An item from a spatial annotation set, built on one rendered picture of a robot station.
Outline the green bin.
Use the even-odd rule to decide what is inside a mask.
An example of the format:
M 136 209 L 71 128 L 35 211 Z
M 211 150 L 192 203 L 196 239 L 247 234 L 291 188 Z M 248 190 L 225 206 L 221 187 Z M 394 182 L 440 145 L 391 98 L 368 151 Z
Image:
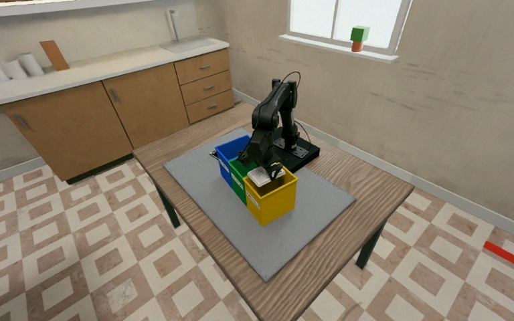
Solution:
M 253 162 L 249 168 L 246 168 L 242 166 L 242 164 L 236 159 L 237 158 L 228 161 L 228 164 L 230 166 L 233 190 L 240 198 L 240 200 L 243 202 L 243 204 L 245 204 L 245 206 L 247 207 L 245 184 L 242 179 L 248 177 L 248 172 L 258 167 L 255 164 L 255 162 Z

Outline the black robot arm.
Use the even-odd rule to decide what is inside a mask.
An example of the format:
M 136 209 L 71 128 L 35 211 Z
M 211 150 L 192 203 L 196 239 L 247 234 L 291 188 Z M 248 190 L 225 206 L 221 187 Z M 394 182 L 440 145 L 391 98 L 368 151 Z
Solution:
M 252 128 L 255 129 L 259 108 L 270 99 L 269 103 L 261 107 L 258 125 L 249 143 L 249 147 L 246 148 L 239 158 L 239 160 L 243 160 L 243 163 L 240 162 L 242 166 L 249 168 L 255 160 L 260 160 L 262 163 L 269 161 L 270 148 L 268 147 L 272 145 L 299 159 L 303 159 L 308 155 L 309 152 L 307 150 L 296 145 L 296 141 L 300 136 L 293 116 L 293 108 L 296 107 L 297 98 L 296 81 L 288 80 L 288 82 L 282 83 L 280 79 L 272 79 L 271 93 L 255 107 L 252 113 Z M 273 132 L 275 132 L 279 124 L 278 112 L 280 112 L 282 120 L 282 138 L 273 142 Z

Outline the blue bin with label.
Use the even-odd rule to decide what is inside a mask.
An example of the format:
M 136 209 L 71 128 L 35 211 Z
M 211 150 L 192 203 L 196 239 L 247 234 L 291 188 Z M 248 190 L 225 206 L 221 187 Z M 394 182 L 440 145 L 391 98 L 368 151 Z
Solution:
M 250 138 L 251 137 L 248 135 L 245 135 L 215 147 L 218 154 L 221 175 L 232 189 L 233 185 L 228 161 L 238 158 L 238 151 L 245 149 Z

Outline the yellow open bin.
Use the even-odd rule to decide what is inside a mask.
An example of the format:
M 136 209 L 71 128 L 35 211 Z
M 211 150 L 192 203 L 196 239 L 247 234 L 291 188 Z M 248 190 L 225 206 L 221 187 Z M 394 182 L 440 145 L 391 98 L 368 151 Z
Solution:
M 285 175 L 258 187 L 250 177 L 242 180 L 245 184 L 247 208 L 262 227 L 294 209 L 295 177 L 284 166 Z

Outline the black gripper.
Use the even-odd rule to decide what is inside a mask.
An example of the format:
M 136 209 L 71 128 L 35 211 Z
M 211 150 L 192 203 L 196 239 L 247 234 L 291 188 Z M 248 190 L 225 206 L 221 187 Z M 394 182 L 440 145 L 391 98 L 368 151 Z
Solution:
M 265 163 L 262 163 L 260 160 L 255 160 L 255 164 L 257 165 L 257 167 L 260 167 L 262 166 L 265 170 L 266 170 L 266 173 L 268 174 L 268 176 L 270 177 L 270 180 L 273 181 L 275 180 L 277 174 L 280 172 L 280 170 L 283 168 L 283 165 L 280 162 L 280 157 L 274 153 L 273 151 L 273 145 L 272 146 L 269 146 L 268 148 L 270 148 L 270 160 L 266 161 Z M 275 165 L 272 165 L 273 163 L 279 163 L 279 164 L 275 164 Z M 272 177 L 272 172 L 275 172 L 274 176 Z

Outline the white well plate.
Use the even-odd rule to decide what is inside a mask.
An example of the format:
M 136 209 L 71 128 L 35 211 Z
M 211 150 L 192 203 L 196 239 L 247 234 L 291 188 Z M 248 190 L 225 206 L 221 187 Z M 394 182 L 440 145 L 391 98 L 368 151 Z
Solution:
M 285 171 L 281 169 L 280 172 L 277 174 L 276 179 L 285 174 Z M 261 187 L 262 185 L 265 185 L 266 183 L 269 183 L 271 181 L 270 177 L 266 173 L 266 170 L 262 166 L 248 172 L 247 175 L 258 187 Z

